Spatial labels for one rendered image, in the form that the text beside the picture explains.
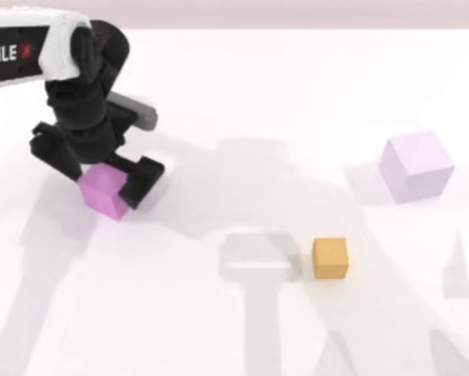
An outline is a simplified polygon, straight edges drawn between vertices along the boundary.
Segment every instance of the block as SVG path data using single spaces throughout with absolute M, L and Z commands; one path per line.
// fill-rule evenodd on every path
M 108 164 L 94 164 L 78 180 L 83 201 L 89 208 L 117 221 L 130 207 L 118 195 L 127 174 Z
M 397 204 L 440 196 L 453 169 L 445 147 L 431 131 L 388 140 L 379 164 Z
M 344 279 L 349 268 L 345 239 L 315 239 L 312 247 L 312 264 L 314 277 L 317 279 Z

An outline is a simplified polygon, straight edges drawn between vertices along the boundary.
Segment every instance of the tabletop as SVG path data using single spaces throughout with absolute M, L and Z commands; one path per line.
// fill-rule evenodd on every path
M 167 166 L 115 222 L 29 154 L 41 82 L 0 89 L 0 376 L 469 376 L 469 31 L 127 31 Z M 434 130 L 441 197 L 378 161 Z M 312 277 L 345 237 L 344 280 Z

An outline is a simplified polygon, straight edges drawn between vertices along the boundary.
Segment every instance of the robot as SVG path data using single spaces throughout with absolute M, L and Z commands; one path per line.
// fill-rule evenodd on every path
M 118 195 L 137 209 L 164 165 L 117 153 L 132 125 L 150 131 L 157 122 L 153 108 L 139 112 L 145 105 L 111 92 L 128 54 L 127 38 L 105 21 L 57 9 L 0 9 L 0 85 L 43 79 L 56 118 L 32 130 L 31 153 L 74 182 L 83 165 L 124 172 Z

